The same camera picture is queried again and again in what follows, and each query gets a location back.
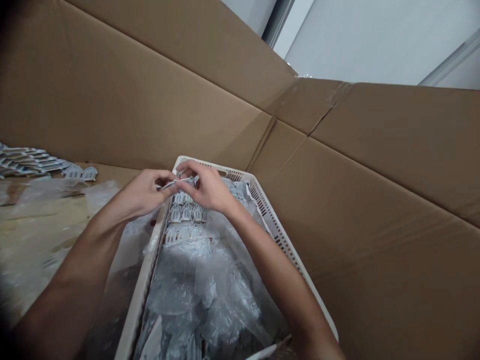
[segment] hand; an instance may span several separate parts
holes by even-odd
[[[203,166],[194,160],[188,160],[178,165],[176,170],[185,170],[181,178],[199,176],[198,189],[183,181],[177,182],[175,187],[182,189],[191,196],[193,201],[204,208],[213,209],[225,215],[231,207],[236,205],[237,200],[214,168]]]
[[[173,180],[178,180],[178,177],[168,170],[143,170],[99,214],[114,225],[147,215],[178,192],[175,186],[159,191],[155,185],[164,185]]]

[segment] finger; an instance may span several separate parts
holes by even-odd
[[[169,197],[171,197],[172,195],[174,195],[178,192],[179,192],[179,189],[177,189],[176,186],[169,186],[165,190],[159,191],[158,192],[158,198],[159,198],[160,203],[163,203]]]
[[[191,176],[194,177],[196,175],[197,175],[197,173],[195,171],[193,171],[190,168],[186,168],[186,169],[183,169],[182,171],[179,172],[178,177],[180,179],[185,179],[185,178],[188,178],[188,177],[191,177]]]
[[[192,173],[197,173],[198,175],[202,176],[202,173],[207,169],[205,166],[199,164],[195,160],[187,160],[184,162],[181,162],[177,167],[176,170],[178,172],[185,170],[185,174],[188,172],[188,170],[191,170]]]
[[[202,193],[186,182],[177,182],[176,188],[182,189],[185,193],[191,196],[193,201],[200,203],[202,201]]]
[[[178,180],[178,176],[168,170],[152,170],[151,176],[156,179],[162,179],[166,181]]]

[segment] cardboard box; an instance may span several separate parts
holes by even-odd
[[[260,181],[354,359],[473,359],[480,92],[298,78],[220,0],[37,0],[2,49],[0,141]]]

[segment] right hand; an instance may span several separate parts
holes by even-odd
[[[183,181],[175,184],[176,188],[190,195],[197,204],[222,214],[236,205],[237,199],[214,168],[201,165],[194,160],[187,160],[178,165],[176,170],[178,172],[185,170],[180,177],[182,179],[189,176],[199,176],[200,179],[196,183],[198,189]]]

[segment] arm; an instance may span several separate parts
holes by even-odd
[[[51,282],[15,328],[30,359],[73,359],[92,326],[125,225],[157,208],[176,190],[158,192],[157,179],[177,177],[144,170],[88,223]]]
[[[196,173],[200,188],[184,182],[176,187],[201,206],[224,214],[240,235],[268,293],[285,316],[293,346],[302,359],[344,359],[322,309],[302,275],[288,257],[230,193],[215,169],[189,160],[177,170]]]

